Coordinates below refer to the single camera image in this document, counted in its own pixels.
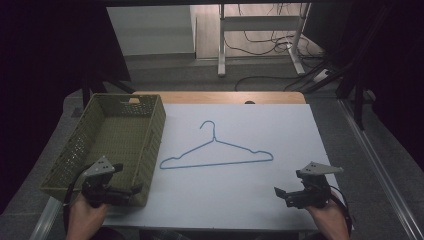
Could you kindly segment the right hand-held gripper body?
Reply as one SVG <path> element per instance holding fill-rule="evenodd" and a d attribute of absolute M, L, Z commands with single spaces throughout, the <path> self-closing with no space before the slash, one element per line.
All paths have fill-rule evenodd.
<path fill-rule="evenodd" d="M 296 208 L 308 206 L 323 208 L 330 199 L 331 190 L 327 181 L 327 174 L 343 172 L 342 167 L 334 167 L 311 161 L 304 168 L 296 171 L 296 176 L 301 179 L 304 189 L 287 193 L 288 198 L 296 201 Z"/>

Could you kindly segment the grey metal floor rail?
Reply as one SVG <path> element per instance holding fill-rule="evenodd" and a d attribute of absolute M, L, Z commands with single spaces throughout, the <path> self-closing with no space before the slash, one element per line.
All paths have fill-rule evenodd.
<path fill-rule="evenodd" d="M 62 203 L 57 199 L 50 197 L 32 231 L 29 240 L 46 240 L 61 208 Z"/>
<path fill-rule="evenodd" d="M 349 106 L 349 102 L 347 100 L 338 100 L 337 103 L 347 119 L 355 138 L 366 155 L 366 158 L 371 165 L 371 169 L 382 186 L 382 189 L 385 192 L 385 195 L 387 196 L 388 201 L 390 202 L 409 240 L 424 240 L 424 230 L 418 226 L 418 222 L 413 215 L 413 212 L 407 205 L 405 198 L 401 196 L 401 193 L 395 186 L 394 181 L 389 176 L 380 156 L 377 154 L 374 146 L 368 138 L 366 131 L 361 130 L 359 125 L 356 123 L 353 116 L 353 110 Z"/>

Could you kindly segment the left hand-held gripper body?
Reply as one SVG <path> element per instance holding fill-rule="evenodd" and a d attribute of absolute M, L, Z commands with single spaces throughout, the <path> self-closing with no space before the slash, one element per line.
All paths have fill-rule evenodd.
<path fill-rule="evenodd" d="M 114 172 L 113 164 L 106 156 L 100 157 L 83 172 L 82 195 L 89 204 L 97 208 L 101 204 L 126 205 L 132 193 L 110 185 Z"/>

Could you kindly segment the green plastic basket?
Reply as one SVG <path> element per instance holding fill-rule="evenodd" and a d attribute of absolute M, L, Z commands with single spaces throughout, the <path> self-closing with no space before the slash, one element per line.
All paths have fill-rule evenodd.
<path fill-rule="evenodd" d="M 145 206 L 165 119 L 165 109 L 157 94 L 93 95 L 40 190 L 64 201 L 78 172 L 106 157 L 110 163 L 123 166 L 122 171 L 113 175 L 111 186 L 127 191 L 141 187 L 125 204 Z"/>

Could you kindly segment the white metal desk frame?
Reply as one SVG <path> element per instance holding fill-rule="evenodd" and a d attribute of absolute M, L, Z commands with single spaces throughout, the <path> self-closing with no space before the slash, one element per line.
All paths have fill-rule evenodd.
<path fill-rule="evenodd" d="M 289 56 L 298 75 L 304 75 L 305 70 L 298 56 L 298 43 L 303 32 L 310 4 L 300 7 L 298 15 L 289 16 L 225 16 L 225 5 L 219 5 L 219 52 L 218 76 L 226 74 L 225 33 L 239 31 L 289 31 L 294 32 L 294 38 L 287 44 Z"/>

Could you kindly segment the black curtain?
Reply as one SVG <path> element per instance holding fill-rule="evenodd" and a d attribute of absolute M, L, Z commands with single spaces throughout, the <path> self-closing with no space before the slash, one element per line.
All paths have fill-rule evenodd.
<path fill-rule="evenodd" d="M 91 0 L 0 0 L 0 214 L 88 71 L 130 79 L 107 8 Z"/>
<path fill-rule="evenodd" d="M 336 94 L 370 90 L 373 110 L 424 170 L 424 0 L 326 0 L 304 35 L 348 68 Z"/>

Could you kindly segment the person's right hand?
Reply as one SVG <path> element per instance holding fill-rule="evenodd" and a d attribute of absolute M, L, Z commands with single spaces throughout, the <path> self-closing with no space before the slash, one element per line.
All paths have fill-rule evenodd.
<path fill-rule="evenodd" d="M 306 210 L 319 232 L 305 237 L 304 240 L 350 240 L 343 209 L 333 199 L 329 199 L 323 208 L 308 206 Z"/>

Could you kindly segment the white table mat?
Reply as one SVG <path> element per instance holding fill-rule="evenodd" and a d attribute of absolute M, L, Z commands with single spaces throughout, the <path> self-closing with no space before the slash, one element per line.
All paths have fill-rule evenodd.
<path fill-rule="evenodd" d="M 305 231 L 315 227 L 304 210 L 289 208 L 274 188 L 299 191 L 296 171 L 329 159 L 307 104 L 168 104 L 145 207 L 113 207 L 109 226 L 190 230 Z M 162 160 L 211 138 L 269 151 L 272 162 L 161 170 Z"/>

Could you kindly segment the black metal stand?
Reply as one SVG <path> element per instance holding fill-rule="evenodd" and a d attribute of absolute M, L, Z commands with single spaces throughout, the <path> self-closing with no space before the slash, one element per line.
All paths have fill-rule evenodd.
<path fill-rule="evenodd" d="M 360 130 L 364 130 L 363 105 L 364 92 L 367 90 L 367 77 L 363 76 L 363 69 L 359 65 L 351 64 L 343 75 L 343 80 L 336 89 L 338 99 L 347 99 L 353 93 L 353 120 Z"/>
<path fill-rule="evenodd" d="M 106 74 L 104 71 L 88 71 L 81 78 L 83 108 L 87 107 L 91 99 L 91 94 L 107 92 L 107 89 L 104 85 L 105 82 L 110 83 L 111 85 L 119 88 L 120 90 L 123 90 L 125 93 L 128 94 L 132 94 L 135 92 L 134 88 L 130 87 L 127 84 L 124 84 L 122 81 L 119 81 L 111 75 Z"/>

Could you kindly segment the white wall panel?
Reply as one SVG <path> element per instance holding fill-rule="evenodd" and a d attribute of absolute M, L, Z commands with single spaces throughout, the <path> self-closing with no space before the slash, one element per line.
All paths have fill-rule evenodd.
<path fill-rule="evenodd" d="M 188 5 L 108 7 L 107 12 L 124 56 L 194 52 Z"/>

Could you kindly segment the person's left hand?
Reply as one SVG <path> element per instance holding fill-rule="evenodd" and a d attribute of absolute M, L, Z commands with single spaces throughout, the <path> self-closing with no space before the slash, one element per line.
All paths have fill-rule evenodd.
<path fill-rule="evenodd" d="M 66 240 L 90 240 L 103 225 L 108 209 L 107 204 L 93 208 L 79 193 L 70 208 Z"/>

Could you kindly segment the white power strip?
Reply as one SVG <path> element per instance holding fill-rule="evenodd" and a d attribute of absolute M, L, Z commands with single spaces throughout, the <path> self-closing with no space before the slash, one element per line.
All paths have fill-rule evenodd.
<path fill-rule="evenodd" d="M 319 72 L 314 78 L 313 81 L 315 83 L 318 83 L 328 77 L 331 74 L 331 71 L 328 69 L 323 69 L 321 72 Z"/>

